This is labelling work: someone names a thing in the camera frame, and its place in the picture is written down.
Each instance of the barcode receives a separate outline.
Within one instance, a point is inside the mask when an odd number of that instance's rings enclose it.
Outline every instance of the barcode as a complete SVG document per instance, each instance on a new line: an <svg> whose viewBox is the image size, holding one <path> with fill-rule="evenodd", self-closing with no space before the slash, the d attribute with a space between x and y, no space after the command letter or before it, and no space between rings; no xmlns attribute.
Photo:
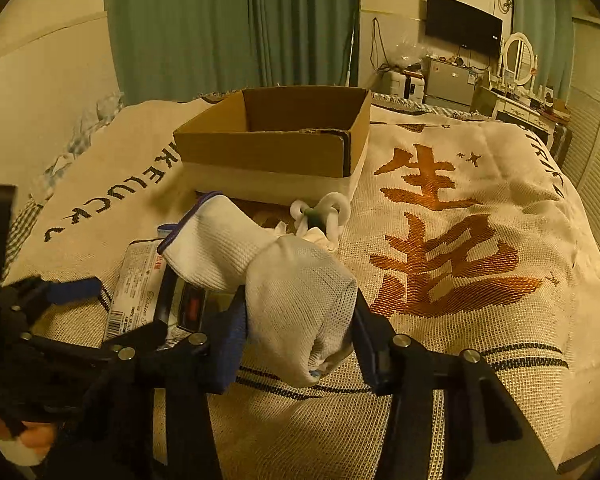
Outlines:
<svg viewBox="0 0 600 480"><path fill-rule="evenodd" d="M120 326L122 325L124 315L124 312L121 312L120 310L111 310L109 312L109 321L107 322L107 333L104 336L104 339L111 339L112 337L120 335Z"/></svg>

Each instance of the bedspread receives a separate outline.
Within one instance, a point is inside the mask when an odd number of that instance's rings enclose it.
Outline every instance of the bedspread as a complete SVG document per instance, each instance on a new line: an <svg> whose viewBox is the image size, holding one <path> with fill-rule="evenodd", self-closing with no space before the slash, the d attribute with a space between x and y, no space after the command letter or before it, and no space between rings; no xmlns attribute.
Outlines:
<svg viewBox="0 0 600 480"><path fill-rule="evenodd" d="M196 199L171 133L211 104L124 108L68 169L7 282L96 274L97 301L52 307L38 333L98 346L126 245ZM555 464L600 442L600 252L580 199L534 134L372 107L368 154L339 259L372 310L429 349L476 348ZM155 454L164 460L164 397ZM313 388L287 386L247 348L235 384L209 396L226 478L371 478L390 399L355 355ZM442 467L435 395L431 478Z"/></svg>

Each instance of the wall-mounted tv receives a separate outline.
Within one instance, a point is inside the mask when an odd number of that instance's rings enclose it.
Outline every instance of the wall-mounted tv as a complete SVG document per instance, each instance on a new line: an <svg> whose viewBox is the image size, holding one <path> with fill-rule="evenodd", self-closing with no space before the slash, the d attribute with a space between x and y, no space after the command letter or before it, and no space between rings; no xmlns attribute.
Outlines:
<svg viewBox="0 0 600 480"><path fill-rule="evenodd" d="M425 34L498 57L502 20L457 0L427 0Z"/></svg>

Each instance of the curtain fold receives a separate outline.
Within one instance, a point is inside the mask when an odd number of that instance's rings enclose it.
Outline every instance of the curtain fold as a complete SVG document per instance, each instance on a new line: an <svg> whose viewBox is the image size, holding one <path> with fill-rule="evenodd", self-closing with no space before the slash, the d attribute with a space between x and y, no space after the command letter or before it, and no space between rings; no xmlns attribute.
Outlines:
<svg viewBox="0 0 600 480"><path fill-rule="evenodd" d="M513 31L525 34L538 56L533 88L552 86L566 99L571 79L573 24L570 0L514 0Z"/></svg>
<svg viewBox="0 0 600 480"><path fill-rule="evenodd" d="M247 86L342 85L359 2L105 0L125 103Z"/></svg>

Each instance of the silver bolt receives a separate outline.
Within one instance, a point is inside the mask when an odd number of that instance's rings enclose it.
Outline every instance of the silver bolt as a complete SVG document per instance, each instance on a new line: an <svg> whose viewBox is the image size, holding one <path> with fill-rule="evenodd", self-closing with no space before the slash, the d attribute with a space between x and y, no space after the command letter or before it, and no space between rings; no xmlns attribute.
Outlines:
<svg viewBox="0 0 600 480"><path fill-rule="evenodd" d="M462 352L462 357L470 363L477 363L480 360L480 354L471 348Z"/></svg>
<svg viewBox="0 0 600 480"><path fill-rule="evenodd" d="M206 343L206 334L203 334L202 332L194 332L189 336L188 341L193 346L203 345Z"/></svg>
<svg viewBox="0 0 600 480"><path fill-rule="evenodd" d="M396 334L394 335L394 345L407 348L411 344L411 338L408 335Z"/></svg>
<svg viewBox="0 0 600 480"><path fill-rule="evenodd" d="M133 359L136 355L136 351L131 348L131 346L125 346L122 350L118 352L118 358L123 361L129 361L129 359Z"/></svg>

